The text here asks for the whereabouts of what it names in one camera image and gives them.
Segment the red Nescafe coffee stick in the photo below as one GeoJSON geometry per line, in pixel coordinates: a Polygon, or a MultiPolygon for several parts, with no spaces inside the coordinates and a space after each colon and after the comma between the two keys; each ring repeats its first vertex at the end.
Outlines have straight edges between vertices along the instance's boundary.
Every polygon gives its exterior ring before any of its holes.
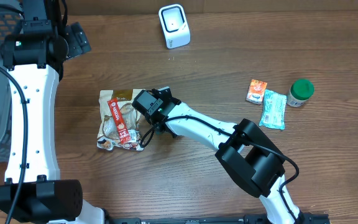
{"type": "Polygon", "coordinates": [[[108,106],[112,114],[112,118],[116,125],[118,132],[119,140],[121,144],[125,144],[131,140],[131,136],[127,130],[124,118],[122,117],[121,111],[116,98],[113,98],[108,101],[108,106]]]}

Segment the beige PanTree snack pouch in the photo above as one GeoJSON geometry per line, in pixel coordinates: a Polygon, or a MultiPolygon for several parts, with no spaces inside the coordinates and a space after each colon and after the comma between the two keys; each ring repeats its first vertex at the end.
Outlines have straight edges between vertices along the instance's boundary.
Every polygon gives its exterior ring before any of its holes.
{"type": "Polygon", "coordinates": [[[100,149],[112,151],[115,148],[130,151],[143,151],[140,146],[142,136],[139,131],[141,117],[132,103],[141,92],[133,90],[101,90],[99,111],[101,124],[96,141],[100,149]]]}

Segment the orange snack box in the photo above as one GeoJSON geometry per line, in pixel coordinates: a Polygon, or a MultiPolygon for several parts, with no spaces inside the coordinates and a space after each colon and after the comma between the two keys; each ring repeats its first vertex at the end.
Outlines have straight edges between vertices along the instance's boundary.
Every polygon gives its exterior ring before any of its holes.
{"type": "Polygon", "coordinates": [[[267,82],[252,79],[247,92],[246,101],[255,103],[257,105],[262,104],[266,87],[267,82]]]}

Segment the teal tissue pack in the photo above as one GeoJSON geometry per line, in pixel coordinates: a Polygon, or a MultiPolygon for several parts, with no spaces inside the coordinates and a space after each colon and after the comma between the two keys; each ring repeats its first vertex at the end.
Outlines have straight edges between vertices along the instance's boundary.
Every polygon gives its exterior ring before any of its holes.
{"type": "Polygon", "coordinates": [[[259,126],[271,129],[285,129],[285,107],[287,97],[272,90],[266,90],[259,126]]]}

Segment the green lid jar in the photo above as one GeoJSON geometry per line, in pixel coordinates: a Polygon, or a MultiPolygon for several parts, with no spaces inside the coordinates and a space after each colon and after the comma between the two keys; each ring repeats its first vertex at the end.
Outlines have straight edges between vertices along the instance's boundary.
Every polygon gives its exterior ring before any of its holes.
{"type": "Polygon", "coordinates": [[[299,79],[293,83],[287,94],[287,105],[301,107],[314,94],[314,85],[307,79],[299,79]]]}

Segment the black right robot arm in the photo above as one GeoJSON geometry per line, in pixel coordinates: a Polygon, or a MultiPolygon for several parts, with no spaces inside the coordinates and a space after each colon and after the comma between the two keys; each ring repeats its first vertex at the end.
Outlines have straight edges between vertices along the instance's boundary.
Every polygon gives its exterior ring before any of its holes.
{"type": "Polygon", "coordinates": [[[303,215],[293,203],[286,185],[297,178],[285,178],[285,156],[252,121],[239,124],[219,121],[191,109],[174,98],[168,87],[141,90],[132,106],[151,128],[140,141],[146,147],[154,133],[191,138],[214,150],[216,159],[233,182],[249,195],[259,198],[270,223],[301,223],[303,215]]]}

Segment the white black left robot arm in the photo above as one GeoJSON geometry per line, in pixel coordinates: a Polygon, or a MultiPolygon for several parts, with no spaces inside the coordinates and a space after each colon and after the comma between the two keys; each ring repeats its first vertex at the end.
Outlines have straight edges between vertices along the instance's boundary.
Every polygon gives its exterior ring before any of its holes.
{"type": "Polygon", "coordinates": [[[1,45],[0,72],[11,89],[11,149],[0,185],[6,221],[109,223],[83,198],[78,180],[63,180],[55,152],[54,109],[65,61],[91,47],[79,23],[68,24],[65,1],[22,1],[21,28],[1,45]]]}

